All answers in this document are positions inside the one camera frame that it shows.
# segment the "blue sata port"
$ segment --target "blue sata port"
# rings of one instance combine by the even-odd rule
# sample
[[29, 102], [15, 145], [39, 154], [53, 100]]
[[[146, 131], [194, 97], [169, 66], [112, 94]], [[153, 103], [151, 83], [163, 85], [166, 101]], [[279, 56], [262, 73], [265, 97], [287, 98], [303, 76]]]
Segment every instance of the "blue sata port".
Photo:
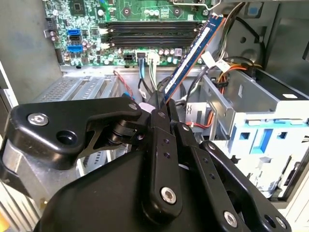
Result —
[[81, 30], [79, 29], [69, 29], [67, 30], [68, 35], [81, 35]]
[[73, 53], [82, 52], [83, 46], [81, 46], [81, 45], [68, 45], [67, 50], [68, 50], [68, 52], [73, 52]]

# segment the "green circuit board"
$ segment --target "green circuit board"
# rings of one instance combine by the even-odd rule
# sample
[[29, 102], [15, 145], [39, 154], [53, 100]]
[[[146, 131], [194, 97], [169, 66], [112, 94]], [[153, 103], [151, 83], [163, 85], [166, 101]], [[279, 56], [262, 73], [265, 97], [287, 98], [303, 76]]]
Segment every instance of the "green circuit board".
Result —
[[47, 36], [54, 43], [58, 62], [66, 66], [137, 65], [138, 53], [157, 53], [160, 65], [176, 65], [208, 18], [203, 14], [205, 7], [178, 6], [172, 0], [43, 3]]

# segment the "blue ram stick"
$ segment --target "blue ram stick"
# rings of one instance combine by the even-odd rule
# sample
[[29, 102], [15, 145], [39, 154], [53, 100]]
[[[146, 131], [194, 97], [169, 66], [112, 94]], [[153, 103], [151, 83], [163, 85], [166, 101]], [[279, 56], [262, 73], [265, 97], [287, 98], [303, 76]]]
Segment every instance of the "blue ram stick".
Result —
[[224, 23], [224, 21], [225, 18], [223, 17], [211, 15], [207, 22], [203, 25], [199, 34], [196, 36], [193, 43], [191, 44], [188, 52], [182, 58], [179, 65], [171, 75], [170, 82], [164, 89], [166, 102], [170, 100], [176, 89], [188, 75], [189, 71], [192, 69], [198, 58], [200, 58], [202, 53], [205, 51], [206, 47], [213, 39], [216, 32]]

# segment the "silver screw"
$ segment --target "silver screw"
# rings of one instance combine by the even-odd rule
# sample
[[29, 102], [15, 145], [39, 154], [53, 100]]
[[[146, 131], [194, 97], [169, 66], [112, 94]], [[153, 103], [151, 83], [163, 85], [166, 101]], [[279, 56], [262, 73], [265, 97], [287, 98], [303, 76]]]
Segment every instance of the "silver screw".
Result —
[[139, 134], [139, 135], [137, 136], [137, 139], [138, 139], [138, 140], [142, 140], [144, 137], [145, 137], [144, 134]]
[[280, 218], [280, 217], [276, 217], [277, 219], [277, 222], [283, 227], [286, 229], [286, 224], [283, 222], [283, 220]]
[[188, 126], [187, 126], [187, 125], [185, 125], [185, 124], [183, 124], [183, 129], [184, 129], [185, 131], [189, 131]]
[[228, 212], [228, 211], [225, 211], [225, 212], [224, 212], [224, 218], [225, 218], [226, 222], [227, 222], [231, 227], [234, 227], [234, 228], [237, 227], [237, 221], [236, 221], [236, 218], [234, 217], [233, 214], [231, 214], [231, 213]]
[[176, 203], [176, 194], [173, 190], [171, 190], [168, 187], [163, 187], [161, 189], [161, 197], [162, 199], [169, 203], [169, 204], [175, 204]]
[[159, 112], [158, 115], [160, 115], [162, 118], [165, 118], [165, 114], [163, 112]]
[[133, 109], [133, 110], [137, 110], [136, 105], [134, 105], [134, 104], [129, 104], [129, 106], [130, 106], [130, 108], [131, 108], [131, 109]]
[[208, 10], [204, 10], [204, 11], [203, 11], [203, 15], [204, 15], [204, 16], [209, 15], [209, 11], [208, 11]]
[[215, 150], [215, 149], [216, 149], [216, 147], [215, 147], [213, 144], [208, 144], [208, 146], [209, 146], [209, 148], [210, 148], [211, 150]]
[[48, 124], [48, 117], [41, 113], [34, 113], [28, 116], [28, 122], [36, 126], [45, 126]]

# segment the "bolt head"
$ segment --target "bolt head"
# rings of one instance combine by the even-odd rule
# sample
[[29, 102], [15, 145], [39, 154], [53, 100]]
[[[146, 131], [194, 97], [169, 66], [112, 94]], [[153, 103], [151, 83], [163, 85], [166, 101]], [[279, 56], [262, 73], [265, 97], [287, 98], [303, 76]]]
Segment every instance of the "bolt head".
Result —
[[162, 199], [168, 204], [176, 203], [176, 194], [170, 188], [163, 187], [160, 193], [161, 193]]
[[277, 222], [286, 229], [286, 224], [283, 222], [283, 220], [280, 217], [276, 217]]
[[231, 213], [228, 212], [228, 211], [225, 211], [225, 212], [224, 212], [224, 218], [225, 218], [226, 222], [227, 222], [231, 227], [234, 227], [234, 228], [237, 227], [237, 220], [236, 220], [236, 218], [234, 217], [233, 214], [231, 214]]
[[42, 113], [34, 113], [28, 116], [28, 122], [35, 126], [45, 126], [48, 124], [48, 117]]

